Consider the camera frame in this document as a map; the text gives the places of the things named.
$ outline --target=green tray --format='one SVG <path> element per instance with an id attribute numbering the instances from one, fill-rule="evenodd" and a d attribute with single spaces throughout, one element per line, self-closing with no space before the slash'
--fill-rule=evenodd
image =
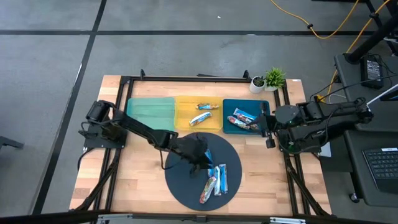
<path id="1" fill-rule="evenodd" d="M 131 98 L 127 115 L 153 129 L 174 131 L 174 98 Z"/>

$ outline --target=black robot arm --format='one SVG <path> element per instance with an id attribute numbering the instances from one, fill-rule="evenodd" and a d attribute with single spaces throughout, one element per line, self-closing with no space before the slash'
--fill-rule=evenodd
<path id="1" fill-rule="evenodd" d="M 274 114 L 262 113 L 254 123 L 259 123 L 262 132 L 268 136 L 274 133 L 280 149 L 292 154 L 319 152 L 320 146 L 329 140 L 354 129 L 355 124 L 368 123 L 373 118 L 364 98 L 347 103 L 326 104 L 315 100 L 295 106 L 285 105 L 277 108 Z M 275 147 L 270 138 L 267 147 L 272 145 Z"/>
<path id="2" fill-rule="evenodd" d="M 113 119 L 109 119 L 111 109 Z M 101 139 L 118 142 L 122 138 L 123 130 L 126 129 L 148 140 L 148 143 L 155 149 L 176 153 L 182 159 L 186 159 L 193 164 L 196 169 L 210 167 L 211 161 L 205 155 L 207 150 L 205 139 L 199 137 L 196 139 L 178 138 L 176 132 L 152 129 L 129 117 L 125 112 L 116 109 L 113 103 L 103 100 L 95 101 L 86 119 L 90 125 L 101 127 L 101 131 L 98 133 Z M 79 133 L 86 138 L 90 138 L 90 133 L 85 130 L 81 130 Z"/>

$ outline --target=blue tray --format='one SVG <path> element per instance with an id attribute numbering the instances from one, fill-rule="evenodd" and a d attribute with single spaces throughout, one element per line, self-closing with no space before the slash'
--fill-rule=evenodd
<path id="1" fill-rule="evenodd" d="M 239 128 L 238 126 L 231 124 L 227 117 L 233 116 L 236 108 L 243 110 L 253 116 L 258 116 L 261 113 L 260 105 L 261 103 L 266 103 L 267 114 L 269 114 L 269 103 L 266 100 L 234 100 L 225 99 L 223 100 L 223 131 L 225 134 L 258 134 L 260 133 L 245 130 Z"/>

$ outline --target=cable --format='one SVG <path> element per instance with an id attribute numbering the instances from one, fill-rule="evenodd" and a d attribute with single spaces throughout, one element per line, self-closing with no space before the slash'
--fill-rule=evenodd
<path id="1" fill-rule="evenodd" d="M 386 76 L 386 77 L 381 77 L 381 78 L 379 78 L 379 79 L 382 80 L 382 79 L 385 79 L 385 78 L 396 77 L 396 76 L 398 76 L 398 74 L 396 74 L 396 75 L 389 75 L 389 76 Z M 333 91 L 333 92 L 331 92 L 331 93 L 325 95 L 324 97 L 320 98 L 319 101 L 323 100 L 325 97 L 327 97 L 327 96 L 329 96 L 329 95 L 332 95 L 332 94 L 334 94 L 334 93 L 336 93 L 336 92 L 338 92 L 338 91 L 340 91 L 340 90 L 344 90 L 344 89 L 346 89 L 346 88 L 348 88 L 348 87 L 355 86 L 355 85 L 358 85 L 358 84 L 361 84 L 361 83 L 370 82 L 370 81 L 373 81 L 373 80 L 365 80 L 365 81 L 357 82 L 357 83 L 354 83 L 354 84 L 351 84 L 351 85 L 348 85 L 348 86 L 341 87 L 341 88 L 339 88 L 339 89 L 337 89 L 337 90 L 335 90 L 335 91 Z"/>
<path id="2" fill-rule="evenodd" d="M 339 31 L 339 30 L 343 27 L 344 23 L 346 23 L 346 21 L 348 20 L 348 18 L 349 18 L 349 17 L 351 16 L 351 14 L 353 13 L 353 11 L 354 11 L 356 5 L 359 3 L 359 0 L 356 0 L 354 6 L 351 8 L 351 10 L 350 10 L 350 12 L 348 13 L 348 15 L 346 16 L 346 18 L 343 20 L 343 22 L 340 24 L 340 26 L 338 26 L 338 28 L 337 28 L 333 33 L 331 33 L 331 34 L 330 34 L 329 36 L 327 36 L 327 37 L 320 37 L 320 36 L 315 32 L 315 30 L 312 28 L 313 24 L 310 24 L 310 23 L 307 22 L 304 18 L 302 18 L 302 17 L 300 17 L 300 16 L 298 16 L 298 15 L 295 15 L 295 14 L 293 14 L 293 13 L 291 13 L 291 12 L 286 11 L 285 9 L 282 9 L 280 6 L 278 6 L 278 5 L 274 2 L 274 0 L 270 0 L 270 1 L 274 4 L 274 6 L 276 6 L 276 7 L 277 7 L 279 10 L 281 10 L 282 12 L 284 12 L 284 13 L 286 13 L 286 14 L 288 14 L 288 15 L 291 15 L 291 16 L 293 16 L 293 17 L 296 17 L 297 19 L 300 19 L 301 21 L 303 21 L 304 23 L 306 23 L 307 28 L 311 29 L 311 31 L 313 32 L 313 34 L 315 35 L 315 37 L 318 37 L 319 39 L 328 39 L 328 38 L 332 37 L 333 35 L 335 35 L 335 34 L 337 33 L 337 31 Z"/>
<path id="3" fill-rule="evenodd" d="M 293 154 L 293 155 L 297 155 L 297 154 L 300 154 L 302 152 L 307 152 L 310 149 L 319 148 L 319 146 L 310 146 L 310 147 L 308 147 L 306 149 L 300 150 L 299 152 L 292 152 L 292 151 L 289 151 L 289 150 L 285 149 L 285 147 L 283 145 L 281 145 L 281 143 L 279 143 L 279 147 L 282 149 L 282 151 L 284 151 L 284 152 L 286 152 L 288 154 Z"/>
<path id="4" fill-rule="evenodd" d="M 83 127 L 83 124 L 89 124 L 89 122 L 84 121 L 80 123 L 81 130 L 86 131 L 85 127 Z"/>
<path id="5" fill-rule="evenodd" d="M 85 151 L 80 157 L 79 157 L 79 160 L 77 161 L 77 171 L 79 171 L 79 169 L 80 169 L 80 163 L 81 163 L 81 160 L 83 159 L 83 157 L 87 154 L 87 153 L 89 153 L 89 152 L 91 152 L 91 150 L 93 150 L 94 148 L 88 148 L 87 149 L 87 151 Z"/>
<path id="6" fill-rule="evenodd" d="M 334 94 L 331 94 L 331 95 L 328 97 L 329 104 L 331 103 L 331 102 L 330 102 L 330 97 L 333 96 L 333 95 L 334 95 L 334 96 L 340 96 L 340 97 L 342 97 L 342 98 L 346 98 L 346 99 L 347 99 L 347 97 L 345 97 L 345 96 L 341 96 L 341 95 L 339 95 L 339 94 L 334 93 Z"/>
<path id="7" fill-rule="evenodd" d="M 171 168 L 175 167 L 177 164 L 179 164 L 179 163 L 182 161 L 182 157 L 181 157 L 181 159 L 180 159 L 178 162 L 176 162 L 175 164 L 173 164 L 173 165 L 171 165 L 171 166 L 169 166 L 169 167 L 164 167 L 164 165 L 163 165 L 163 155 L 162 155 L 162 151 L 159 150 L 159 153 L 160 153 L 160 166 L 161 166 L 161 168 L 162 168 L 163 170 L 171 169 Z"/>
<path id="8" fill-rule="evenodd" d="M 110 119 L 110 120 L 103 121 L 103 122 L 90 121 L 90 123 L 94 123 L 94 124 L 98 124 L 98 125 L 104 125 L 104 124 L 108 124 L 108 123 L 115 122 L 115 121 L 121 121 L 121 120 L 122 119 Z"/>
<path id="9" fill-rule="evenodd" d="M 330 113 L 330 115 L 329 115 L 329 117 L 328 117 L 328 119 L 326 120 L 326 124 L 325 124 L 325 140 L 324 140 L 324 142 L 321 144 L 321 146 L 324 146 L 327 142 L 328 142 L 328 139 L 329 139 L 329 135 L 328 135 L 328 127 L 329 127 L 329 121 L 330 121 L 330 119 L 331 119 L 331 117 L 334 115 L 334 113 L 336 113 L 336 111 L 338 111 L 339 110 L 339 108 L 337 108 L 337 109 L 335 109 L 333 112 L 331 112 Z"/>
<path id="10" fill-rule="evenodd" d="M 370 56 L 379 56 L 379 59 L 380 59 L 380 62 L 379 62 L 379 64 L 382 64 L 381 66 L 382 67 L 384 67 L 387 71 L 389 71 L 389 72 L 391 72 L 391 73 L 393 73 L 393 74 L 395 74 L 395 75 L 397 75 L 398 73 L 396 73 L 396 72 L 393 72 L 393 71 L 391 71 L 391 69 L 388 67 L 388 65 L 383 61 L 383 58 L 381 57 L 381 55 L 379 55 L 379 54 L 368 54 L 368 55 L 370 55 Z"/>
<path id="11" fill-rule="evenodd" d="M 378 13 L 389 1 L 390 1 L 390 0 L 385 1 L 385 2 L 376 10 L 376 12 L 374 12 L 374 13 L 375 13 L 375 14 Z M 350 47 L 348 48 L 348 50 L 346 51 L 346 53 L 348 53 L 348 52 L 354 47 L 355 43 L 358 41 L 359 37 L 362 35 L 362 33 L 365 31 L 365 29 L 368 27 L 368 25 L 371 23 L 372 20 L 373 20 L 372 18 L 370 18 L 370 19 L 368 20 L 368 22 L 367 22 L 367 23 L 365 24 L 365 26 L 362 28 L 361 32 L 359 32 L 358 36 L 356 36 L 354 42 L 350 45 Z M 332 76 L 332 78 L 331 78 L 330 87 L 329 87 L 329 90 L 328 90 L 328 94 L 331 92 L 331 86 L 332 86 L 333 83 L 335 82 L 336 76 L 337 76 L 337 70 L 335 70 L 335 72 L 334 72 L 334 74 L 333 74 L 333 76 Z"/>
<path id="12" fill-rule="evenodd" d="M 319 90 L 318 92 L 316 92 L 316 93 L 312 94 L 312 95 L 310 96 L 310 101 L 311 101 L 311 99 L 312 99 L 312 97 L 313 97 L 313 96 L 315 96 L 316 94 L 318 94 L 318 93 L 322 92 L 324 89 L 328 88 L 328 87 L 329 87 L 329 86 L 331 86 L 332 84 L 333 84 L 333 83 L 331 83 L 331 84 L 329 84 L 329 85 L 325 86 L 323 89 L 321 89 L 321 90 Z"/>

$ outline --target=black round mat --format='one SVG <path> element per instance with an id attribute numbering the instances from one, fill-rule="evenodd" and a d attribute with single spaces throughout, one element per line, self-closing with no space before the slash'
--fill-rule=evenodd
<path id="1" fill-rule="evenodd" d="M 196 133 L 191 133 L 188 137 L 195 138 L 195 135 Z M 228 141 L 216 134 L 199 135 L 207 138 L 214 165 L 226 164 L 228 193 L 215 196 L 213 190 L 207 202 L 201 204 L 200 195 L 209 179 L 207 170 L 200 170 L 195 177 L 190 177 L 192 165 L 186 160 L 180 161 L 180 157 L 174 153 L 168 154 L 165 166 L 180 162 L 175 167 L 165 170 L 165 177 L 169 190 L 181 204 L 193 210 L 210 211 L 222 207 L 235 196 L 241 184 L 242 165 L 238 153 Z"/>

